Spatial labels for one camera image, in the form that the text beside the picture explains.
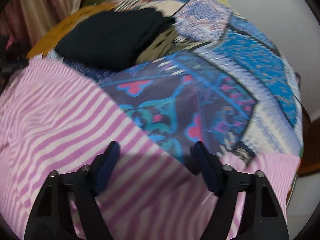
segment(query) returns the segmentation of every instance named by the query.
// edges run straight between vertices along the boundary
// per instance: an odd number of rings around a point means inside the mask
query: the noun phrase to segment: printed pattern
[[[223,43],[213,50],[236,60],[257,76],[277,98],[290,124],[294,126],[297,116],[294,95],[287,84],[279,57],[249,36],[233,30],[227,30]]]
[[[66,58],[63,59],[63,63],[75,69],[81,75],[93,79],[95,82],[99,82],[100,80],[105,79],[114,74],[113,71],[98,69],[92,67],[91,65],[87,66],[81,62],[68,60]]]
[[[236,28],[239,31],[244,31],[251,35],[252,37],[256,38],[257,40],[261,41],[262,43],[266,44],[270,48],[275,48],[273,43],[268,39],[268,37],[259,31],[256,26],[254,26],[251,22],[247,20],[242,20],[234,15],[231,16],[230,25]]]
[[[184,10],[177,24],[180,34],[213,42],[195,49],[197,56],[179,52],[121,75],[91,76],[103,89],[126,97],[121,108],[127,114],[91,80],[57,61],[31,60],[1,95],[0,213],[20,239],[47,174],[77,170],[111,140],[120,143],[121,158],[108,190],[96,200],[115,239],[201,237],[217,198],[201,176],[193,176],[158,146],[165,143],[181,160],[175,149],[188,153],[183,145],[200,139],[223,164],[247,173],[264,171],[285,215],[303,146],[293,70],[284,57],[259,47],[257,40],[272,43],[250,24],[228,23],[229,9],[218,1],[190,1],[177,14]],[[229,31],[216,49],[227,24],[255,41]],[[187,116],[184,123],[179,111]],[[174,137],[178,132],[181,137]],[[240,193],[228,239],[236,236],[243,204]],[[72,213],[76,232],[84,238],[79,216]]]
[[[190,0],[174,18],[180,35],[193,41],[218,42],[230,15],[231,9],[217,0]]]
[[[199,139],[212,154],[233,152],[256,104],[228,74],[188,51],[116,73],[100,86],[182,163]]]
[[[108,0],[105,3],[116,3],[115,11],[124,12],[148,3],[153,0]]]
[[[194,52],[229,73],[229,75],[234,77],[252,93],[258,101],[254,113],[263,115],[263,119],[265,119],[264,123],[267,124],[272,131],[270,134],[271,138],[267,140],[267,138],[263,136],[263,131],[261,131],[263,127],[259,127],[256,124],[255,114],[253,114],[250,125],[241,141],[257,155],[260,153],[274,152],[299,155],[303,144],[299,141],[297,134],[292,129],[278,101],[270,90],[252,72],[225,55],[214,52],[214,47],[215,46],[212,45],[206,45],[196,49]]]

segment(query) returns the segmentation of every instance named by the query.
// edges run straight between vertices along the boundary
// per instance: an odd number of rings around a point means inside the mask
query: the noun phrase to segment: pink and white striped cloth
[[[114,239],[200,238],[216,197],[93,81],[63,63],[34,59],[1,95],[0,105],[0,213],[20,239],[48,173],[91,163],[112,140],[119,142],[121,157],[97,202]],[[233,154],[222,159],[239,171],[263,170],[283,212],[299,161],[262,154],[246,167]],[[239,194],[229,238],[237,233],[243,203]],[[73,218],[84,238],[76,212]]]

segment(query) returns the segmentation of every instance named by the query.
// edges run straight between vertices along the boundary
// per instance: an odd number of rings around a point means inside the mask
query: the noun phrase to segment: purple printed fabric
[[[256,104],[234,78],[188,51],[115,73],[100,86],[181,163],[197,141],[218,156],[236,152]],[[247,152],[246,162],[254,157]]]
[[[232,10],[217,0],[189,0],[176,14],[180,35],[193,41],[216,43],[223,35]]]

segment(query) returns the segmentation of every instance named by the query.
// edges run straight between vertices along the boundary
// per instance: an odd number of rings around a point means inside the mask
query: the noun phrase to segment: teal pattern
[[[289,123],[295,125],[297,109],[294,94],[287,84],[281,58],[251,37],[230,29],[224,41],[213,51],[233,59],[257,76],[276,97]]]
[[[246,32],[247,34],[256,38],[258,41],[262,42],[263,44],[267,45],[268,47],[275,49],[275,46],[268,39],[268,37],[264,33],[262,33],[261,31],[259,31],[257,29],[257,27],[254,26],[251,22],[248,22],[246,20],[240,19],[240,18],[232,15],[229,24],[239,31]]]

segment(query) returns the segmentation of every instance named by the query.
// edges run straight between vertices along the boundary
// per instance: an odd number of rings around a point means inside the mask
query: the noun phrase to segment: folded clothes
[[[121,71],[134,65],[146,49],[145,61],[163,55],[170,47],[167,41],[172,43],[177,36],[174,29],[168,30],[173,23],[173,18],[163,17],[153,8],[104,11],[79,23],[55,50],[67,59]]]
[[[54,49],[58,42],[66,36],[82,18],[88,18],[102,11],[108,11],[115,7],[115,4],[104,4],[98,6],[82,7],[76,13],[62,20],[59,24],[48,31],[41,40],[29,51],[27,59],[36,55],[43,54],[47,56],[48,52]]]

